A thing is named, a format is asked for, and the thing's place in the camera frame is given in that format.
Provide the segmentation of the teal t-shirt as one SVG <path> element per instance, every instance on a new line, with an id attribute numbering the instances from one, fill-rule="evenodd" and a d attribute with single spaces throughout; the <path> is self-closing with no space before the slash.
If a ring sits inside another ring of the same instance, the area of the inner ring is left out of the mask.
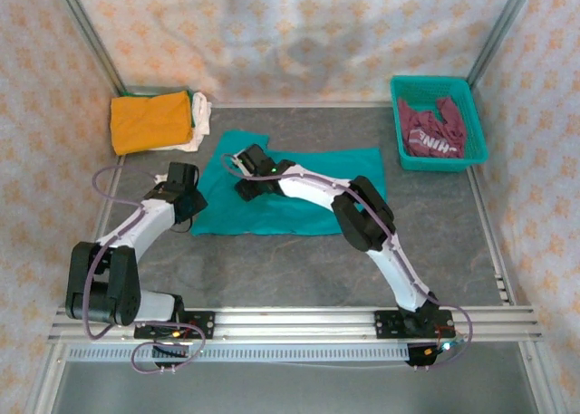
<path id="1" fill-rule="evenodd" d="M 378 148 L 303 153 L 269 149 L 268 140 L 266 134 L 242 130 L 229 130 L 222 135 L 198 182 L 198 190 L 208 206 L 193 222 L 190 229 L 193 236 L 328 236 L 341 233 L 331 211 L 299 198 L 267 194 L 246 202 L 238 195 L 235 185 L 239 178 L 227 172 L 221 156 L 236 154 L 254 143 L 275 161 L 288 159 L 334 178 L 365 176 L 382 197 L 387 197 L 382 155 Z"/>

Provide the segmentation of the orange folded t-shirt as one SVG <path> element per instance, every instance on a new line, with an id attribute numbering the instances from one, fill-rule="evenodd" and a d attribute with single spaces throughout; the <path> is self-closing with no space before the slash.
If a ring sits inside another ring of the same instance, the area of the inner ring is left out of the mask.
<path id="1" fill-rule="evenodd" d="M 193 137 L 186 91 L 111 100 L 111 145 L 121 156 L 188 143 Z"/>

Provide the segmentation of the white folded t-shirt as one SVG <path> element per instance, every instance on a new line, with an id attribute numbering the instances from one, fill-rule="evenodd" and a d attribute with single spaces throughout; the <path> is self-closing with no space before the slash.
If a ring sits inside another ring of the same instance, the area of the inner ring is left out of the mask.
<path id="1" fill-rule="evenodd" d="M 192 96 L 191 113 L 193 123 L 193 136 L 189 142 L 179 145 L 161 147 L 155 151 L 180 150 L 184 152 L 197 152 L 204 138 L 210 135 L 210 117 L 212 103 L 200 91 Z"/>

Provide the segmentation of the maroon t-shirt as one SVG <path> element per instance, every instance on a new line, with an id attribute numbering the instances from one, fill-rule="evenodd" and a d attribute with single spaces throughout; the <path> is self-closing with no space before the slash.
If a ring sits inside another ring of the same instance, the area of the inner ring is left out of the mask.
<path id="1" fill-rule="evenodd" d="M 413 157 L 463 159 L 468 131 L 451 97 L 436 100 L 433 111 L 416 111 L 403 98 L 397 101 L 402 141 Z"/>

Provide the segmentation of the teal plastic basket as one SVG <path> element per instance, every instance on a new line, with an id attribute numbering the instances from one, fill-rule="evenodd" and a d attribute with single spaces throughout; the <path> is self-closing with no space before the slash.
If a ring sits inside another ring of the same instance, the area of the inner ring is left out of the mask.
<path id="1" fill-rule="evenodd" d="M 398 150 L 403 168 L 417 171 L 459 172 L 488 160 L 487 145 L 478 112 L 466 81 L 442 76 L 394 76 L 391 79 L 391 96 Z M 433 111 L 439 118 L 436 100 L 443 97 L 452 98 L 465 122 L 468 136 L 464 158 L 438 159 L 411 156 L 402 141 L 398 99 L 403 98 L 416 111 Z"/>

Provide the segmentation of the aluminium table edge rail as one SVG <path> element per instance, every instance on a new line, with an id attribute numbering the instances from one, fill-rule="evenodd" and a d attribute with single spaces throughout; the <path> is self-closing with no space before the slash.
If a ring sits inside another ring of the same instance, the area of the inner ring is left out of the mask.
<path id="1" fill-rule="evenodd" d="M 267 103 L 267 102 L 246 102 L 246 103 L 219 103 L 208 102 L 203 106 L 209 110 L 216 109 L 352 109 L 352 108 L 391 108 L 390 101 L 367 101 L 367 102 L 282 102 L 282 103 Z"/>

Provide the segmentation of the aluminium table side rail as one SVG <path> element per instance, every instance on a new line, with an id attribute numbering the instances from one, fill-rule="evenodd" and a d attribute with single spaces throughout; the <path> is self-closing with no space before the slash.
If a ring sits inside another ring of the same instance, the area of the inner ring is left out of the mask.
<path id="1" fill-rule="evenodd" d="M 536 319 L 532 324 L 533 332 L 528 332 L 526 339 L 518 342 L 517 346 L 538 413 L 566 414 L 566 406 L 561 394 L 558 388 L 554 387 L 554 368 L 547 350 L 546 337 L 537 319 L 537 310 L 528 299 L 517 298 L 515 273 L 506 265 L 504 255 L 500 250 L 498 235 L 494 231 L 483 198 L 479 174 L 474 167 L 469 167 L 467 174 L 493 263 L 503 308 L 510 312 L 514 312 L 516 308 L 526 310 L 532 318 Z"/>
<path id="2" fill-rule="evenodd" d="M 114 169 L 111 177 L 108 179 L 106 191 L 108 194 L 115 196 L 120 181 L 121 173 Z M 105 233 L 111 214 L 112 202 L 106 198 L 101 204 L 97 224 L 93 232 L 94 238 L 98 238 Z M 51 414 L 53 405 L 58 394 L 64 369 L 66 366 L 67 353 L 69 346 L 67 342 L 61 342 L 60 339 L 46 341 L 43 354 L 43 362 L 38 371 L 30 398 L 26 402 L 24 414 Z"/>

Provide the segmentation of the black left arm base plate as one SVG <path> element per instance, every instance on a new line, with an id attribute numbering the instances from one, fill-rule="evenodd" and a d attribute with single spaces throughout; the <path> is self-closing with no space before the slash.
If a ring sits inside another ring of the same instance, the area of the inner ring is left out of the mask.
<path id="1" fill-rule="evenodd" d="M 216 314 L 211 311 L 182 311 L 172 316 L 172 321 L 176 323 L 186 323 L 198 327 L 209 340 L 213 338 L 215 329 Z M 156 341 L 190 341 L 200 340 L 198 332 L 189 327 L 163 327 L 154 325 L 137 326 L 134 329 L 133 337 L 137 340 Z"/>

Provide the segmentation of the aluminium mounting rail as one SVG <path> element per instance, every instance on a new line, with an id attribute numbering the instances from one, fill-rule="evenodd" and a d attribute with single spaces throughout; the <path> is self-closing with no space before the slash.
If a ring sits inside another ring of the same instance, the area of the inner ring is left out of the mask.
<path id="1" fill-rule="evenodd" d="M 373 307 L 234 307 L 215 311 L 213 343 L 375 343 Z M 521 342 L 535 322 L 526 310 L 467 306 L 452 312 L 458 336 L 473 342 Z"/>

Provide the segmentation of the aluminium frame post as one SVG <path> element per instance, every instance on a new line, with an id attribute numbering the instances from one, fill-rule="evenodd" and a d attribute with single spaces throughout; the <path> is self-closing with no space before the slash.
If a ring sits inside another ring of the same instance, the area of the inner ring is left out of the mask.
<path id="1" fill-rule="evenodd" d="M 507 0 L 504 4 L 466 78 L 470 89 L 473 89 L 484 75 L 526 2 L 527 0 Z"/>
<path id="2" fill-rule="evenodd" d="M 105 78 L 111 84 L 114 92 L 118 95 L 126 91 L 126 86 L 107 51 L 101 37 L 97 33 L 90 17 L 88 16 L 81 0 L 63 0 L 73 22 L 79 29 L 82 39 L 87 43 L 92 55 L 102 69 Z"/>

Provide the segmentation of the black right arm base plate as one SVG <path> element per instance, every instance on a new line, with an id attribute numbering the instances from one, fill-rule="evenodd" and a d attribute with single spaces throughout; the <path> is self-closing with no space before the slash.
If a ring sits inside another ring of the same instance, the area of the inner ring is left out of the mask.
<path id="1" fill-rule="evenodd" d="M 448 310 L 431 315 L 403 313 L 402 310 L 378 310 L 374 313 L 374 329 L 378 339 L 454 338 L 456 330 Z"/>

